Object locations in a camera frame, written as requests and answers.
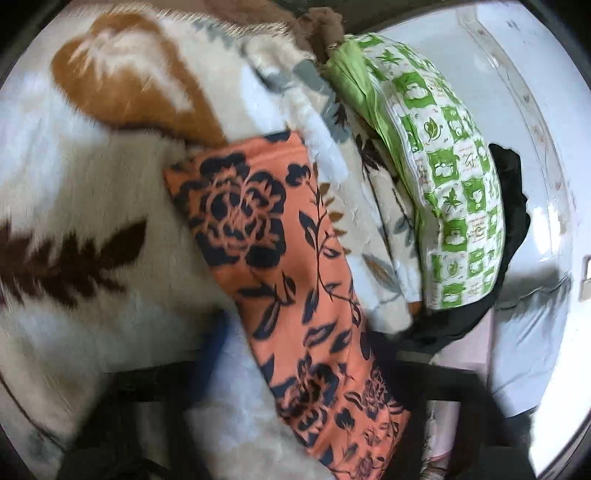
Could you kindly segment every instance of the brown leaf pattern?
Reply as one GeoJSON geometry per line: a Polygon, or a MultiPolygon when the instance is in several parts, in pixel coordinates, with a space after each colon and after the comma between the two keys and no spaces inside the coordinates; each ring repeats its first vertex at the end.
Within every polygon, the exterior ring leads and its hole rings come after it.
{"type": "Polygon", "coordinates": [[[87,239],[79,248],[75,232],[66,235],[57,258],[51,262],[54,246],[45,239],[27,256],[32,232],[12,234],[12,222],[0,226],[0,306],[6,305],[6,293],[23,303],[23,294],[38,299],[51,297],[63,306],[78,305],[75,293],[83,298],[96,295],[97,288],[121,293],[125,286],[108,277],[108,272],[134,262],[145,241],[146,219],[118,230],[96,250],[95,241],[87,239]]]}
{"type": "Polygon", "coordinates": [[[326,195],[329,192],[330,183],[321,183],[318,185],[318,189],[320,190],[321,195],[326,195]]]}
{"type": "Polygon", "coordinates": [[[329,218],[331,222],[338,222],[339,220],[341,220],[341,218],[343,218],[343,214],[340,212],[330,212],[329,213],[329,218]]]}

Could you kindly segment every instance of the fleece blanket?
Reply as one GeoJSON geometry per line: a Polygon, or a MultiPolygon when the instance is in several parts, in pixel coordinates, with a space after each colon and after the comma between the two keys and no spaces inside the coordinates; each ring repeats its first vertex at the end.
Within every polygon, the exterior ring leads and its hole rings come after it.
{"type": "MultiPolygon", "coordinates": [[[[88,7],[48,25],[0,90],[0,423],[40,479],[55,476],[105,374],[190,359],[206,313],[233,310],[161,171],[187,150],[293,123],[241,51],[239,37],[261,32],[286,35],[138,5],[88,7]]],[[[246,345],[235,355],[252,362],[246,345]]],[[[260,372],[250,380],[242,394],[270,413],[269,428],[220,440],[209,469],[327,478],[276,416],[260,372]],[[252,468],[269,445],[285,455],[252,468]]],[[[252,404],[237,405],[256,421],[252,404]]]]}

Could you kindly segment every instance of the pillow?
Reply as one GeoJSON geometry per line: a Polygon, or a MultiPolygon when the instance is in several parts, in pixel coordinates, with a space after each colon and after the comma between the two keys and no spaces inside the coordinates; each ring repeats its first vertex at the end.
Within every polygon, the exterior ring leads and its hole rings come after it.
{"type": "Polygon", "coordinates": [[[495,165],[464,104],[429,59],[374,34],[342,45],[327,74],[378,131],[415,204],[426,306],[480,300],[505,229],[495,165]]]}

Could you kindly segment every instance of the black flower print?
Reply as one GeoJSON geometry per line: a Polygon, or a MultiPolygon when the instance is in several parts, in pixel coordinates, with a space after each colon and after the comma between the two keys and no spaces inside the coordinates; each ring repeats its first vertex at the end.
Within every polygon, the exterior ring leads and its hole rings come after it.
{"type": "Polygon", "coordinates": [[[307,353],[298,360],[297,377],[291,377],[271,390],[279,399],[280,415],[289,418],[302,415],[310,403],[320,402],[330,407],[338,386],[339,377],[330,365],[313,365],[312,357],[307,353]]]}
{"type": "Polygon", "coordinates": [[[351,473],[351,480],[367,480],[372,475],[373,469],[374,459],[371,452],[367,451],[365,456],[359,459],[355,471],[351,473]]]}
{"type": "Polygon", "coordinates": [[[355,419],[351,416],[348,408],[343,408],[335,415],[335,424],[338,428],[351,432],[355,427],[355,419]]]}
{"type": "Polygon", "coordinates": [[[297,424],[296,435],[304,447],[309,448],[316,444],[328,416],[328,411],[324,407],[311,408],[303,414],[304,418],[297,424]]]}
{"type": "Polygon", "coordinates": [[[363,431],[363,438],[369,447],[374,447],[382,442],[382,437],[378,435],[373,428],[367,428],[363,431]]]}
{"type": "Polygon", "coordinates": [[[357,392],[347,392],[345,398],[365,412],[368,418],[372,420],[377,418],[378,413],[383,408],[398,407],[398,404],[392,401],[392,395],[386,389],[382,372],[375,361],[372,365],[370,377],[365,381],[361,395],[357,392]]]}
{"type": "Polygon", "coordinates": [[[195,238],[211,267],[241,258],[255,268],[271,268],[285,253],[281,215],[285,188],[266,171],[251,172],[241,153],[212,157],[200,166],[201,182],[184,184],[177,197],[186,202],[192,190],[201,194],[199,209],[189,218],[195,238]]]}
{"type": "Polygon", "coordinates": [[[302,182],[310,179],[310,169],[307,165],[292,163],[287,167],[285,182],[291,187],[299,187],[302,182]]]}
{"type": "Polygon", "coordinates": [[[376,362],[372,365],[370,379],[365,381],[365,387],[361,394],[361,405],[365,408],[366,415],[375,420],[378,412],[386,407],[392,395],[386,390],[386,383],[381,370],[376,362]]]}

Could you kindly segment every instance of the brown fabric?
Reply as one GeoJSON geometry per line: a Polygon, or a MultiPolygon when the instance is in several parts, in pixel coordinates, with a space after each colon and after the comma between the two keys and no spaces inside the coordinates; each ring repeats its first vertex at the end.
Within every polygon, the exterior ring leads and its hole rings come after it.
{"type": "Polygon", "coordinates": [[[165,171],[174,203],[236,301],[281,418],[339,480],[377,480],[410,413],[388,392],[343,248],[297,134],[165,171]]]}
{"type": "Polygon", "coordinates": [[[177,47],[140,14],[99,17],[56,53],[51,69],[71,102],[113,128],[158,126],[208,147],[227,144],[177,47]]]}
{"type": "Polygon", "coordinates": [[[343,17],[329,7],[310,8],[298,18],[294,26],[297,45],[312,50],[320,63],[329,58],[328,47],[343,43],[343,17]]]}
{"type": "MultiPolygon", "coordinates": [[[[69,7],[81,5],[128,4],[131,0],[73,0],[69,7]]],[[[238,25],[283,22],[293,25],[296,18],[271,0],[151,0],[147,2],[162,10],[204,13],[238,25]]]]}
{"type": "MultiPolygon", "coordinates": [[[[72,291],[86,300],[95,297],[100,289],[124,293],[125,285],[109,274],[136,261],[145,230],[146,219],[125,225],[98,251],[94,239],[84,239],[79,246],[76,233],[70,232],[57,247],[55,259],[50,259],[53,238],[46,238],[27,255],[33,233],[13,233],[12,222],[7,219],[0,226],[0,278],[21,305],[24,295],[34,299],[49,296],[65,307],[76,307],[78,300],[72,291]]],[[[6,306],[6,296],[0,291],[0,308],[6,306]]]]}

